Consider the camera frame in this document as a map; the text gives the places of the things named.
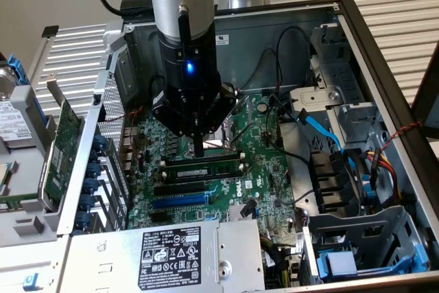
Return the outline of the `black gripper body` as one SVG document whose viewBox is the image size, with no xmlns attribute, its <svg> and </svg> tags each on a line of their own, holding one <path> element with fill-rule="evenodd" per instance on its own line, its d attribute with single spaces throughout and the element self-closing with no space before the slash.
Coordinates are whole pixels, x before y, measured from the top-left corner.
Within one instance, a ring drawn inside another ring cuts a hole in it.
<svg viewBox="0 0 439 293">
<path fill-rule="evenodd" d="M 210 108 L 220 92 L 214 33 L 184 44 L 159 34 L 165 74 L 163 91 L 172 104 L 197 119 Z"/>
</svg>

